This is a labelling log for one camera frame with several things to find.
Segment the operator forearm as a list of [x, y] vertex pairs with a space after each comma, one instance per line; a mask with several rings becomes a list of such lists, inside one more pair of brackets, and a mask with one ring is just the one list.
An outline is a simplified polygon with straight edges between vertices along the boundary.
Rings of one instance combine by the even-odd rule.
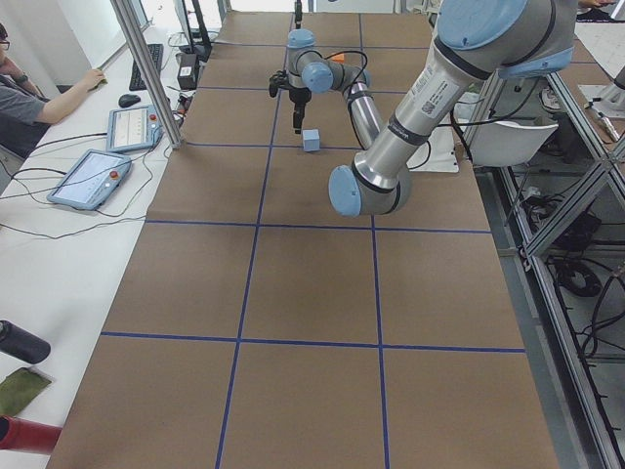
[[64, 93], [46, 103], [35, 117], [35, 121], [57, 124], [76, 111], [86, 100], [92, 85], [79, 82]]

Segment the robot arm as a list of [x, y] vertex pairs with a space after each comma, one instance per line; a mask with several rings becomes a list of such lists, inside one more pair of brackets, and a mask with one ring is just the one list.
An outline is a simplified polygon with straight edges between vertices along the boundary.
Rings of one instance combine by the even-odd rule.
[[286, 68], [271, 78], [270, 94], [288, 91], [295, 132], [314, 94], [343, 95], [363, 149], [331, 172], [331, 204], [345, 217], [386, 215], [410, 195], [409, 159], [471, 85], [493, 73], [537, 77], [568, 66], [577, 8], [574, 1], [442, 2], [424, 68], [387, 121], [373, 103], [364, 68], [324, 58], [314, 34], [297, 26], [288, 33]]

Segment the operator hand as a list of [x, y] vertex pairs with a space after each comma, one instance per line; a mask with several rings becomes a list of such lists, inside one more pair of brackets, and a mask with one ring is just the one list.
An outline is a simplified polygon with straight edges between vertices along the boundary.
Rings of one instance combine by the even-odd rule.
[[76, 84], [76, 87], [89, 92], [97, 89], [103, 81], [105, 81], [104, 72], [100, 69], [94, 68], [88, 70], [84, 74], [81, 80]]

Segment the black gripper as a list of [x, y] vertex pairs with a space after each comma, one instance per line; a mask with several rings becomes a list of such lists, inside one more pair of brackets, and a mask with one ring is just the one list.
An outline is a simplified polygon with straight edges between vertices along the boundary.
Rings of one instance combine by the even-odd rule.
[[[301, 0], [294, 1], [294, 25], [296, 28], [302, 27], [303, 3]], [[295, 134], [302, 131], [304, 111], [307, 103], [312, 99], [312, 92], [309, 88], [292, 88], [289, 90], [289, 99], [294, 104], [293, 130]]]

